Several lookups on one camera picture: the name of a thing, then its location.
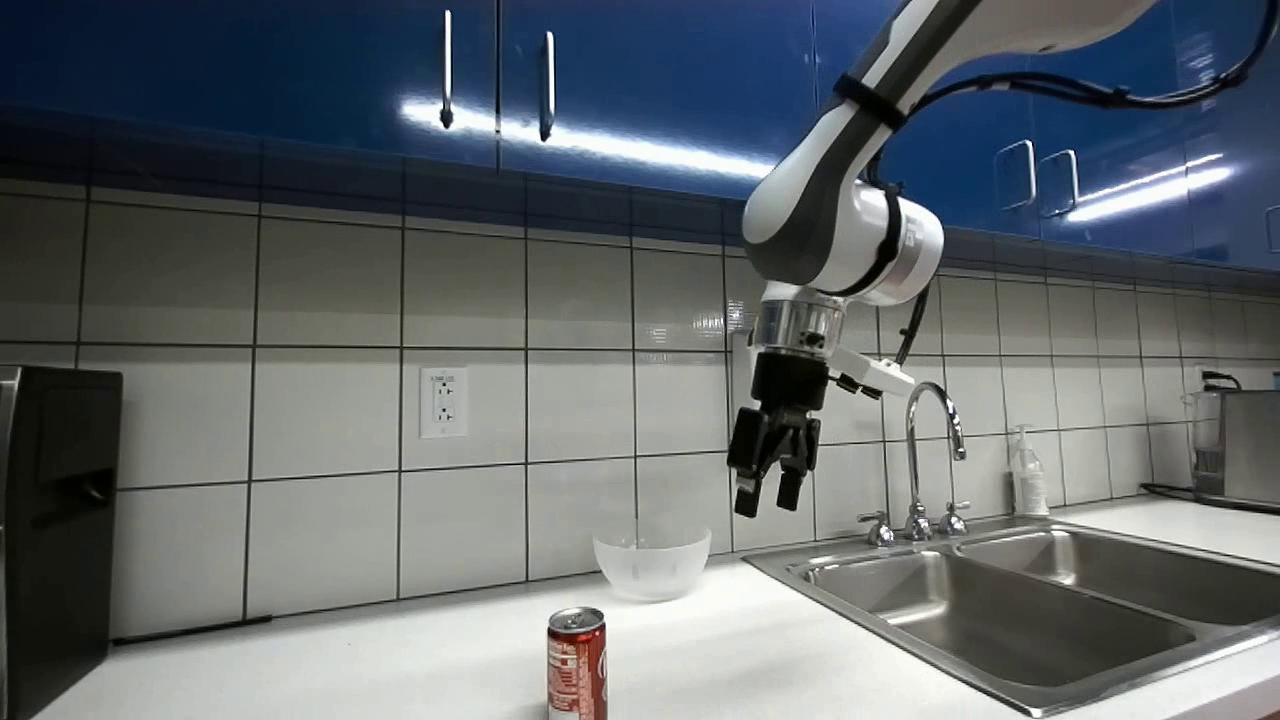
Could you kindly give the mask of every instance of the white countertop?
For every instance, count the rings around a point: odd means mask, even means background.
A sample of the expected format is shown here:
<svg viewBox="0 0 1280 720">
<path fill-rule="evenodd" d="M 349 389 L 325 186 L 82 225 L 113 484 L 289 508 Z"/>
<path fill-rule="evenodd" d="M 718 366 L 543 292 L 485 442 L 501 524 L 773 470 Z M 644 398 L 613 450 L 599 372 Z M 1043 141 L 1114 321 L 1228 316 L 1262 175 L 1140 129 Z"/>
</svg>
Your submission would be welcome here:
<svg viewBox="0 0 1280 720">
<path fill-rule="evenodd" d="M 1069 520 L 1280 566 L 1280 515 L 1157 500 Z M 40 720 L 537 720 L 543 625 L 564 605 L 607 616 L 614 720 L 1018 716 L 723 560 L 672 605 L 619 605 L 605 581 L 564 581 L 116 650 Z M 1222 697 L 1230 716 L 1280 707 L 1277 675 L 1280 642 L 1071 716 L 1175 716 Z"/>
</svg>

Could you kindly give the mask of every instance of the white bowl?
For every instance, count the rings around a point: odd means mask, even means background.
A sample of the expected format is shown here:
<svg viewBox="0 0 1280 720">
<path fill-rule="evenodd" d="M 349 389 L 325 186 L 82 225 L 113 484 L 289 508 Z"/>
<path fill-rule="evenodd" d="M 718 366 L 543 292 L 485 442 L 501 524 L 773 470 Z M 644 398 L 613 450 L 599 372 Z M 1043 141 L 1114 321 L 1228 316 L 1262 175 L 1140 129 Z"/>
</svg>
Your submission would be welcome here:
<svg viewBox="0 0 1280 720">
<path fill-rule="evenodd" d="M 597 537 L 597 566 L 619 602 L 672 602 L 705 575 L 710 532 L 687 546 L 613 546 Z"/>
</svg>

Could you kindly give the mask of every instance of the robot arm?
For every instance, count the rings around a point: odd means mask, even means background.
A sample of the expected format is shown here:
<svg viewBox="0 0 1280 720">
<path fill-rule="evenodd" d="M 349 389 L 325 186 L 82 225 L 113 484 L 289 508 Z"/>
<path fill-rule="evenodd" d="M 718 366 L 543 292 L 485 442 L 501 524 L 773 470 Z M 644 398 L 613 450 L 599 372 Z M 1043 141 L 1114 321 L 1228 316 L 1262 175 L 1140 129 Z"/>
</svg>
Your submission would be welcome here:
<svg viewBox="0 0 1280 720">
<path fill-rule="evenodd" d="M 906 306 L 944 256 L 944 225 L 885 189 L 864 165 L 954 64 L 1001 53 L 1062 53 L 1094 44 L 1152 0 L 906 0 L 860 74 L 836 84 L 841 105 L 776 165 L 743 209 L 746 259 L 773 279 L 757 328 L 765 344 L 753 398 L 737 418 L 726 466 L 737 511 L 757 515 L 759 484 L 781 466 L 781 508 L 794 508 L 815 466 L 823 389 L 910 389 L 894 366 L 827 350 L 846 299 Z"/>
</svg>

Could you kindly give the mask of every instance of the cabinet handle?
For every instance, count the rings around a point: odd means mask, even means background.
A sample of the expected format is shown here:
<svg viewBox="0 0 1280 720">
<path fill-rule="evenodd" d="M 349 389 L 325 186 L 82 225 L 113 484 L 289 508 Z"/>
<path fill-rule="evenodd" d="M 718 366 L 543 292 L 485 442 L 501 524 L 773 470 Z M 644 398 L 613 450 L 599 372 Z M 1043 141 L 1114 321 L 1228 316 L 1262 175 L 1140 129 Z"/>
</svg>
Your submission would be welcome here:
<svg viewBox="0 0 1280 720">
<path fill-rule="evenodd" d="M 450 129 L 450 7 L 438 14 L 438 123 Z"/>
<path fill-rule="evenodd" d="M 1039 170 L 1037 170 L 1037 146 L 1031 141 L 1016 141 L 1016 146 L 1003 146 L 994 154 L 994 160 L 1011 158 L 1011 154 L 1025 154 L 1025 175 L 1029 175 L 1029 193 L 1006 201 L 1003 209 L 1029 209 L 1039 201 Z"/>
<path fill-rule="evenodd" d="M 1069 201 L 1056 206 L 1051 213 L 1069 217 L 1071 209 L 1081 209 L 1081 154 L 1074 149 L 1059 149 L 1059 154 L 1043 158 L 1043 170 L 1056 165 L 1056 160 L 1069 165 Z"/>
<path fill-rule="evenodd" d="M 551 141 L 555 129 L 555 113 L 560 113 L 560 84 L 555 84 L 555 33 L 543 38 L 543 82 L 548 82 L 548 95 L 543 95 L 543 115 L 540 115 L 540 141 Z"/>
</svg>

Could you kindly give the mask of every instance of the black appliance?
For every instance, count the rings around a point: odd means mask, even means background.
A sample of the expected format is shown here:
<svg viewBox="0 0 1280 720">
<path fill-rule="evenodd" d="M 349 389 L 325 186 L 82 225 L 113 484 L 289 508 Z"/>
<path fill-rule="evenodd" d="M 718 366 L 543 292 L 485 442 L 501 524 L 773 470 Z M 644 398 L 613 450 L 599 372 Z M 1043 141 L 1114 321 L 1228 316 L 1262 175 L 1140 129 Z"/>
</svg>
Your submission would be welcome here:
<svg viewBox="0 0 1280 720">
<path fill-rule="evenodd" d="M 107 655 L 120 377 L 0 368 L 0 720 Z"/>
</svg>

